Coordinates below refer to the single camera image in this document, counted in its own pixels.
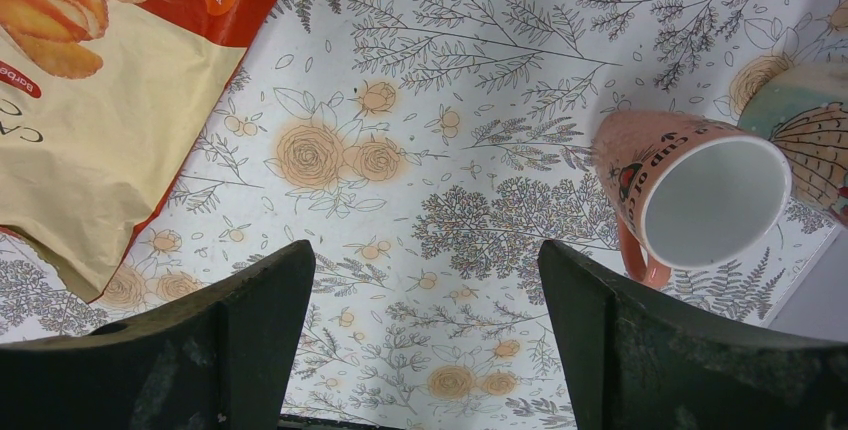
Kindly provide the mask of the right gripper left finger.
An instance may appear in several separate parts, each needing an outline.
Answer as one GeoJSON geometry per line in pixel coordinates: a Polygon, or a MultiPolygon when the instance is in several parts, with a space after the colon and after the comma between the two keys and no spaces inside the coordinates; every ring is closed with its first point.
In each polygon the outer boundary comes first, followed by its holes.
{"type": "Polygon", "coordinates": [[[316,259],[294,242],[91,333],[1,348],[5,429],[274,429],[316,259]]]}

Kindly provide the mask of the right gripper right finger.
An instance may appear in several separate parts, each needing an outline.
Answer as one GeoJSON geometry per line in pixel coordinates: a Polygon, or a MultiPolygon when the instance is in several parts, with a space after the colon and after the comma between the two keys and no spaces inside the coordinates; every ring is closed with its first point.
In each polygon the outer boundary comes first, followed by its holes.
{"type": "Polygon", "coordinates": [[[562,242],[538,267],[581,429],[843,429],[847,347],[701,310],[562,242]]]}

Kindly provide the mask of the small pink mug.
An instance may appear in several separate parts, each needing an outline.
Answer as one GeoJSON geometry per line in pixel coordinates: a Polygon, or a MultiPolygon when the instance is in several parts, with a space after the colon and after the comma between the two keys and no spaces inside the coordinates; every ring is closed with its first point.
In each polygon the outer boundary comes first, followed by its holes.
{"type": "Polygon", "coordinates": [[[654,289],[674,269],[707,269],[755,246],[790,197],[790,166],[776,146],[696,115],[611,113],[592,162],[615,211],[625,270],[654,289]]]}

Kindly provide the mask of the cream floral mug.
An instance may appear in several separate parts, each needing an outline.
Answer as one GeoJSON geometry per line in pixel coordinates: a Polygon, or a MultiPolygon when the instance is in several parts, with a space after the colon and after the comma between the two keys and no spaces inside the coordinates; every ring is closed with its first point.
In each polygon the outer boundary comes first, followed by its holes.
{"type": "Polygon", "coordinates": [[[847,225],[845,63],[807,63],[777,75],[745,105],[738,126],[781,150],[792,197],[847,225]]]}

